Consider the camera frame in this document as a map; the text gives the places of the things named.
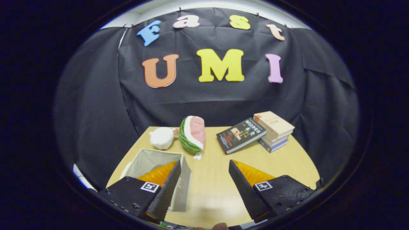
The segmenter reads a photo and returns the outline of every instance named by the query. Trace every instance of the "stack of books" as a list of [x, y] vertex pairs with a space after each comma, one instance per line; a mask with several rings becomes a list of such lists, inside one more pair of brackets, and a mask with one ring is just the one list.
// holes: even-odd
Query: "stack of books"
[[253, 119], [267, 130], [266, 135], [257, 141], [272, 153], [283, 147], [288, 136], [293, 132], [294, 126], [271, 111], [256, 113]]

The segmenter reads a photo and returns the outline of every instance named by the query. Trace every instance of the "watermelon slice toy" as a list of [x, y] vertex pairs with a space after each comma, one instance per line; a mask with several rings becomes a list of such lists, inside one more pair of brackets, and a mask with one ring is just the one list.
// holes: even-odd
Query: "watermelon slice toy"
[[188, 116], [179, 128], [179, 141], [191, 153], [203, 151], [206, 142], [205, 121], [201, 117]]

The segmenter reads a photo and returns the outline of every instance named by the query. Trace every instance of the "stuffed toy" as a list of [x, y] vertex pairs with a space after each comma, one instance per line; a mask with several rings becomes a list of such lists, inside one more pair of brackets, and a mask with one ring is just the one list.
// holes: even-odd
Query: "stuffed toy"
[[158, 149], [169, 149], [172, 145], [173, 138], [178, 135], [178, 129], [171, 129], [168, 127], [160, 127], [150, 132], [151, 145]]
[[202, 152], [206, 142], [204, 130], [205, 121], [201, 117], [188, 116], [183, 119], [179, 128], [179, 141], [182, 147], [191, 153]]

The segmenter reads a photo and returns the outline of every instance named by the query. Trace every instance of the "black cloth backdrop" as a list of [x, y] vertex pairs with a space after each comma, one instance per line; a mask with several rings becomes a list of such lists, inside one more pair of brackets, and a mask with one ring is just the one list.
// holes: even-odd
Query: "black cloth backdrop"
[[[198, 27], [173, 28], [180, 16], [199, 16]], [[230, 25], [244, 16], [249, 30]], [[137, 32], [154, 20], [159, 38], [147, 47]], [[285, 41], [266, 24], [282, 30]], [[229, 49], [244, 52], [244, 81], [200, 82], [200, 49], [223, 59]], [[270, 83], [265, 54], [281, 57], [283, 83]], [[142, 62], [158, 58], [157, 77], [167, 75], [163, 56], [178, 54], [176, 79], [163, 88], [148, 86]], [[98, 189], [149, 126], [179, 126], [188, 115], [206, 126], [232, 126], [271, 110], [296, 128], [293, 136], [323, 178], [333, 177], [350, 157], [357, 137], [359, 105], [352, 77], [336, 51], [310, 29], [290, 29], [250, 13], [219, 8], [183, 10], [133, 28], [95, 33], [73, 56], [56, 96], [55, 126], [60, 149]]]

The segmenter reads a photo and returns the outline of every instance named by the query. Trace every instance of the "orange letter u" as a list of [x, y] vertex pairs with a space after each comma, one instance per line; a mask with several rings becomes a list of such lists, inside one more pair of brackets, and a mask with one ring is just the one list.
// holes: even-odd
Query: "orange letter u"
[[176, 78], [176, 59], [178, 59], [178, 57], [179, 55], [177, 54], [170, 54], [163, 57], [168, 70], [168, 75], [163, 79], [159, 79], [156, 76], [156, 63], [159, 62], [159, 59], [152, 58], [142, 62], [142, 66], [145, 67], [146, 84], [152, 88], [166, 87], [172, 84]]

